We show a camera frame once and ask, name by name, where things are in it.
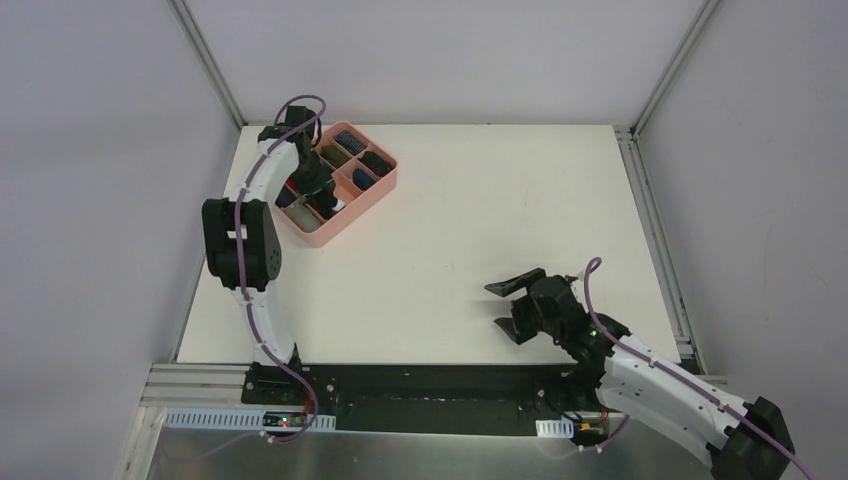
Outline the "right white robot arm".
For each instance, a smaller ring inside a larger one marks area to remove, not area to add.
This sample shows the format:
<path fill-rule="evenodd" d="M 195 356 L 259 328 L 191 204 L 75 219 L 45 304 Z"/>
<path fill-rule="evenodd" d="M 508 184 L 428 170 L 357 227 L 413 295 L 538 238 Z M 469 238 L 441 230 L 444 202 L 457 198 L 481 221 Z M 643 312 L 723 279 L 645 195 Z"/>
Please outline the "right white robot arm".
<path fill-rule="evenodd" d="M 715 479 L 779 479 L 795 460 L 781 410 L 727 393 L 663 358 L 626 326 L 598 312 L 587 285 L 574 292 L 574 276 L 536 268 L 490 283 L 486 291 L 511 303 L 496 325 L 515 344 L 540 333 L 575 362 L 563 385 L 548 395 L 562 413 L 606 407 L 643 423 L 699 459 Z"/>

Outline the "small navy rolled underwear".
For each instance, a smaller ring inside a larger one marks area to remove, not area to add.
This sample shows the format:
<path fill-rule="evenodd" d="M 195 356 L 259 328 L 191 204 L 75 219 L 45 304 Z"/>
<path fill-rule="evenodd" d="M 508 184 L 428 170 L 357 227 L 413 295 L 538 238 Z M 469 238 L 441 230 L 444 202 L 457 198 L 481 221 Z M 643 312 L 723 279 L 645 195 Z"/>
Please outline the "small navy rolled underwear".
<path fill-rule="evenodd" d="M 363 169 L 357 168 L 351 176 L 353 184 L 361 191 L 367 191 L 376 183 Z"/>

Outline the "dark blue rolled underwear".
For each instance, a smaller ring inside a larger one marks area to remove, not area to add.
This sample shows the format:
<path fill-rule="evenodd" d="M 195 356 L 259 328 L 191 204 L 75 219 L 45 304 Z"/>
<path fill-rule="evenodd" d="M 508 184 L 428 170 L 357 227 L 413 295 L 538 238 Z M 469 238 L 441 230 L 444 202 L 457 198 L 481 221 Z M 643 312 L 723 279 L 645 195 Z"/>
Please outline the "dark blue rolled underwear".
<path fill-rule="evenodd" d="M 292 203 L 297 200 L 297 195 L 293 193 L 288 187 L 283 187 L 279 192 L 275 205 L 280 209 L 285 209 Z"/>

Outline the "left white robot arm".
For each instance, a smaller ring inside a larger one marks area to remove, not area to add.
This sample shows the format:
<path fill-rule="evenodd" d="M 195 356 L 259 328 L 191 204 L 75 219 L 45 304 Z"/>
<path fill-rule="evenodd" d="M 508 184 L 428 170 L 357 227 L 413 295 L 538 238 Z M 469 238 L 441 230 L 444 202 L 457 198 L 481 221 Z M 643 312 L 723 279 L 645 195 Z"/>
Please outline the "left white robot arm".
<path fill-rule="evenodd" d="M 229 290 L 248 324 L 254 365 L 271 373 L 266 389 L 281 404 L 297 402 L 308 384 L 300 373 L 297 345 L 281 318 L 274 283 L 282 270 L 283 249 L 272 209 L 288 183 L 323 219 L 346 203 L 315 151 L 322 136 L 322 111 L 288 101 L 257 137 L 252 166 L 222 198 L 201 209 L 206 263 Z"/>

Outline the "black underwear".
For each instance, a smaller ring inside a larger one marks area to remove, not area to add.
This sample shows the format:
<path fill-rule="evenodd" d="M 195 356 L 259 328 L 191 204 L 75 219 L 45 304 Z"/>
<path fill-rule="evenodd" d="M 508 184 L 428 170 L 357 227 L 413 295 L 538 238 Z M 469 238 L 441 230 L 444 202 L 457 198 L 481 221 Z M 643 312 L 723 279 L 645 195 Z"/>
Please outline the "black underwear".
<path fill-rule="evenodd" d="M 346 203 L 330 193 L 319 193 L 313 198 L 314 209 L 324 220 L 330 220 L 333 216 L 343 210 Z"/>
<path fill-rule="evenodd" d="M 374 151 L 365 151 L 360 162 L 379 178 L 385 177 L 393 170 L 393 165 Z"/>

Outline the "black rolled underwear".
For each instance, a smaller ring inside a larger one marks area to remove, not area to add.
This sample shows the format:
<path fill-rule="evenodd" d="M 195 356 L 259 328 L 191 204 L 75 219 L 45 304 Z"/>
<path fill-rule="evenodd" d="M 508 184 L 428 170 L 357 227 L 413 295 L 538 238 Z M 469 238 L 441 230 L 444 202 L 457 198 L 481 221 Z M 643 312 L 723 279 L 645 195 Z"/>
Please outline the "black rolled underwear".
<path fill-rule="evenodd" d="M 365 151 L 360 162 L 379 178 L 385 177 L 393 170 L 393 165 L 374 151 Z"/>

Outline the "grey underwear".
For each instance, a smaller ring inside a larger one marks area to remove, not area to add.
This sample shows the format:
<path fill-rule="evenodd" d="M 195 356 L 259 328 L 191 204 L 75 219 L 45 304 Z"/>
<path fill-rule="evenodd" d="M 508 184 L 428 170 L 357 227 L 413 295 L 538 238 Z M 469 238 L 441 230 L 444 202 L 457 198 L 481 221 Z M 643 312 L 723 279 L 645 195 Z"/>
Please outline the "grey underwear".
<path fill-rule="evenodd" d="M 322 226 L 321 219 L 302 203 L 291 205 L 284 213 L 302 232 L 312 233 Z"/>

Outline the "aluminium frame rail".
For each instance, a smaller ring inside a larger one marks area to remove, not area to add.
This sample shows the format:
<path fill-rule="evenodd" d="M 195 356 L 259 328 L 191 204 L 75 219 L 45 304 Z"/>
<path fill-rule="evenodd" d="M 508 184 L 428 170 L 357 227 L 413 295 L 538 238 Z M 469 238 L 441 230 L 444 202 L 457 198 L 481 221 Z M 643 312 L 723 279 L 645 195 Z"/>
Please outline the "aluminium frame rail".
<path fill-rule="evenodd" d="M 233 407 L 241 404 L 247 365 L 154 364 L 142 406 Z"/>

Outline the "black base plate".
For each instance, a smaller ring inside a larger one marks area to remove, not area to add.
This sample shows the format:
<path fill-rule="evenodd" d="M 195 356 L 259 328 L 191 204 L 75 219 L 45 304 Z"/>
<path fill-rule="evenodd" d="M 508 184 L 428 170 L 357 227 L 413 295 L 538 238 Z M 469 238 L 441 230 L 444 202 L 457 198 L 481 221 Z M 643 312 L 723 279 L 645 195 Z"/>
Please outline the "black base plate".
<path fill-rule="evenodd" d="M 538 420 L 566 414 L 586 419 L 598 399 L 559 365 L 312 364 L 298 378 L 278 367 L 249 366 L 244 404 L 303 406 L 310 391 L 318 410 L 345 431 L 531 436 Z"/>

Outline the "olive rolled underwear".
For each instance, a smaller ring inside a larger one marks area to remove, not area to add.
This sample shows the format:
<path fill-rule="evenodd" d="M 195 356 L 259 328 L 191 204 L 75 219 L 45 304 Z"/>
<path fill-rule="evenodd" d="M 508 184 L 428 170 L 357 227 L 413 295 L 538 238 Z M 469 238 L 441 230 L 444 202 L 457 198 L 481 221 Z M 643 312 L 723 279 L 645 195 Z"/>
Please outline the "olive rolled underwear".
<path fill-rule="evenodd" d="M 320 155 L 334 169 L 341 168 L 350 159 L 350 156 L 345 151 L 333 145 L 326 145 L 322 147 L 320 150 Z"/>

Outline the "striped rolled underwear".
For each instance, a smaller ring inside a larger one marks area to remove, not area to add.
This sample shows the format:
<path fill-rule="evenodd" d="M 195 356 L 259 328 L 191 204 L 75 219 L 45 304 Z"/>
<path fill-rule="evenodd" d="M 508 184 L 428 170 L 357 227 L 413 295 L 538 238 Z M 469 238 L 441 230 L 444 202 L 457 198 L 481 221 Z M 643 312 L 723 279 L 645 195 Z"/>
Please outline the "striped rolled underwear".
<path fill-rule="evenodd" d="M 343 130 L 334 136 L 334 141 L 343 147 L 352 156 L 359 155 L 366 149 L 366 144 L 363 143 L 357 136 L 347 130 Z"/>

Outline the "pink divided organizer tray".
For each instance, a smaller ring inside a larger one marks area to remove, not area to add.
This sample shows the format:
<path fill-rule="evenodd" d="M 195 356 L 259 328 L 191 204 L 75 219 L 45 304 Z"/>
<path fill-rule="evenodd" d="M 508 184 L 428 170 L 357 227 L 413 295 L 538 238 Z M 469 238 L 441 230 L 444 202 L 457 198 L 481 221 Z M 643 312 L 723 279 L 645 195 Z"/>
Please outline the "pink divided organizer tray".
<path fill-rule="evenodd" d="M 334 136 L 343 130 L 350 131 L 355 136 L 357 136 L 363 143 L 366 144 L 366 149 L 363 150 L 359 155 L 352 156 L 343 147 L 338 145 L 334 141 Z M 334 169 L 320 155 L 321 148 L 326 145 L 333 145 L 345 151 L 350 156 L 350 159 L 341 168 Z M 321 247 L 327 242 L 329 242 L 331 239 L 336 237 L 342 230 L 349 227 L 367 210 L 374 207 L 379 201 L 381 201 L 386 195 L 388 195 L 397 184 L 397 176 L 399 169 L 397 160 L 394 158 L 394 156 L 392 156 L 388 151 L 382 148 L 382 146 L 377 144 L 375 140 L 373 140 L 370 136 L 368 136 L 368 134 L 364 132 L 364 130 L 345 121 L 339 121 L 330 126 L 324 127 L 323 137 L 318 143 L 316 150 L 320 160 L 322 161 L 324 166 L 331 172 L 332 178 L 335 181 L 336 188 L 334 195 L 346 203 L 345 208 L 339 213 L 337 213 L 335 216 L 333 216 L 330 220 L 324 220 L 318 214 L 318 212 L 316 212 L 312 208 L 311 205 L 309 205 L 304 199 L 301 198 L 301 195 L 293 188 L 293 185 L 287 183 L 284 185 L 284 187 L 288 187 L 293 193 L 297 195 L 297 200 L 291 205 L 302 203 L 307 206 L 317 217 L 321 219 L 322 226 L 312 233 L 305 233 L 302 232 L 287 217 L 287 215 L 284 213 L 284 210 L 286 208 L 280 209 L 277 206 L 274 206 L 272 208 L 272 211 L 277 214 L 277 216 L 281 218 L 282 221 L 285 222 L 297 235 L 299 235 L 303 240 L 305 240 L 308 245 L 312 247 Z M 383 178 L 377 177 L 371 170 L 369 170 L 360 162 L 360 158 L 365 151 L 374 151 L 375 153 L 380 155 L 382 158 L 384 158 L 393 165 L 393 170 Z M 367 191 L 359 190 L 352 182 L 352 173 L 357 168 L 363 169 L 373 180 L 376 181 L 375 185 Z"/>

